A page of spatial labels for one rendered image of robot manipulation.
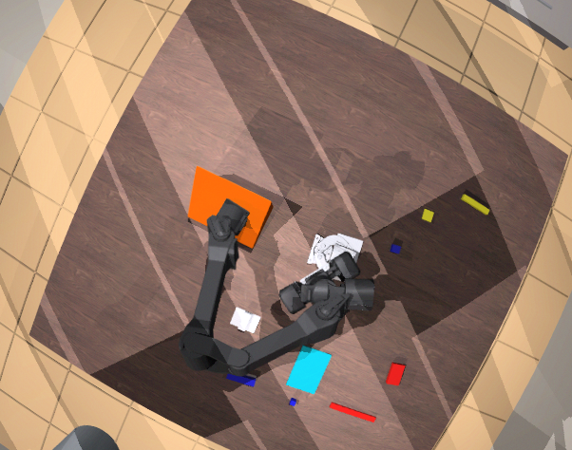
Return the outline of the yellow square block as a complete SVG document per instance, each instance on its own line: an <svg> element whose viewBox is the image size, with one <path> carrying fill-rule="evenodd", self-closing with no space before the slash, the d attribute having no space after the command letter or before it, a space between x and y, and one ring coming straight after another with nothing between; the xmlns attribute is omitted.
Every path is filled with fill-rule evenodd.
<svg viewBox="0 0 572 450"><path fill-rule="evenodd" d="M431 220L432 220L432 218L433 218L433 215L434 215L434 212L431 212L431 211L429 211L429 210L427 210L427 209L424 209L422 218L423 218L424 220L426 220L426 221L431 222Z"/></svg>

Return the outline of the white housing plate with two holes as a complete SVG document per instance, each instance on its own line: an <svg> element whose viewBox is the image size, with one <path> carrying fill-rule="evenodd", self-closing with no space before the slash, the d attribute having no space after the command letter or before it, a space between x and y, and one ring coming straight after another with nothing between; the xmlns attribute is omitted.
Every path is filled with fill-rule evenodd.
<svg viewBox="0 0 572 450"><path fill-rule="evenodd" d="M326 267L327 267L327 268L326 268ZM325 268L326 268L326 269L325 269ZM315 271L315 272L311 273L310 275L306 276L305 278L307 278L307 277L311 276L312 274L314 274L314 273L320 271L321 269L324 269L324 271L327 271L327 270L330 269L330 266L329 266L329 264L327 264L327 265L323 266L322 268L318 269L317 271ZM303 284L306 284L306 280L304 280L305 278L300 279L300 281L301 281Z"/></svg>

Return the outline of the teal rectangular plate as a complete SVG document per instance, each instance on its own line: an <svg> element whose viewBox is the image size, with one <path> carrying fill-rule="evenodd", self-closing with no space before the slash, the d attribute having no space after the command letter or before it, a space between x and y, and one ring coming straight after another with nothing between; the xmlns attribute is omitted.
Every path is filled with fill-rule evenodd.
<svg viewBox="0 0 572 450"><path fill-rule="evenodd" d="M286 385L315 394L332 354L302 346Z"/></svg>

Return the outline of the yellow rectangular bar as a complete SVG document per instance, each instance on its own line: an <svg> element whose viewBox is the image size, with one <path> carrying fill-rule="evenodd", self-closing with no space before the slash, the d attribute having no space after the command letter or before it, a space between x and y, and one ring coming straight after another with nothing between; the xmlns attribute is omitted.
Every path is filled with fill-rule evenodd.
<svg viewBox="0 0 572 450"><path fill-rule="evenodd" d="M481 203L479 203L478 201L475 201L474 199L468 197L467 195L463 195L461 197L461 200L463 200L464 202L466 202L467 204L471 205L473 208L475 208L476 210L484 213L485 215L487 215L489 213L489 209L487 207L485 207L484 205L482 205Z"/></svg>

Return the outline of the red flat bar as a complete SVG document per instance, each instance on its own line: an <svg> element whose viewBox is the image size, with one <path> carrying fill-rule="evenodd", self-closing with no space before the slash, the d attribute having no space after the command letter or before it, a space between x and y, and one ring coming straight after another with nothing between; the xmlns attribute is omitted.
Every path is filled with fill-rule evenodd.
<svg viewBox="0 0 572 450"><path fill-rule="evenodd" d="M363 420L365 419L365 420L371 421L371 422L374 422L374 420L376 419L375 416L368 415L368 414L362 413L362 412L360 412L360 411L356 411L356 410L354 410L354 409L351 409L351 408L349 408L349 407L340 405L340 404L338 404L338 403L333 403L333 402L332 402L331 405L330 405L330 408L332 408L332 409L334 409L334 410L337 409L337 410L340 411L340 412L345 412L346 414L351 414L352 416L356 416L357 418L361 418L361 419L363 419Z"/></svg>

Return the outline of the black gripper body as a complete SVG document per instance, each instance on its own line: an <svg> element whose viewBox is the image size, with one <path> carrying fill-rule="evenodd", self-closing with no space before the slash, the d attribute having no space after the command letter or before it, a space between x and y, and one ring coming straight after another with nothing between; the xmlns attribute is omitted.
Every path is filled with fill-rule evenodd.
<svg viewBox="0 0 572 450"><path fill-rule="evenodd" d="M334 269L335 269L335 271L334 271ZM333 271L333 272L331 272L331 271ZM331 273L329 273L329 272L331 272ZM311 276L305 278L305 280L306 280L306 284L311 284L313 279L315 279L316 277L318 277L320 275L326 275L333 280L333 278L338 276L338 275L340 275L340 276L344 275L345 279L347 279L347 278L355 279L355 277L358 276L359 274L360 274L359 267L356 264L353 257L351 256L351 254L348 252L344 252L344 253L341 253L340 255L338 255L334 259L333 266L329 270L324 271L324 269L321 269L320 271L318 271L318 272L312 274ZM283 302L284 306L286 306L287 310L291 314L295 314L295 313L299 312L300 310L307 307L306 303L303 303L300 301L301 300L301 290L299 288L295 289L293 284L290 284L290 285L286 286L285 288L283 288L282 290L280 290L278 295L279 295L281 301Z"/></svg>

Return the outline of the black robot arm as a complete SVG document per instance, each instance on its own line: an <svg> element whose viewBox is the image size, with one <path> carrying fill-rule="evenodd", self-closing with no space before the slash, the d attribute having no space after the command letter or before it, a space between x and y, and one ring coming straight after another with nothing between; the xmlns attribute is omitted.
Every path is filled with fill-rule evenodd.
<svg viewBox="0 0 572 450"><path fill-rule="evenodd" d="M241 232L249 214L226 198L217 215L206 218L209 261L194 317L179 341L181 356L192 370L247 375L295 348L331 338L337 324L350 309L372 309L373 279L347 278L337 287L330 277L320 275L311 284L301 285L300 301L313 304L291 325L242 349L215 339L213 326L225 274L229 269L237 269L238 240L235 236Z"/></svg>

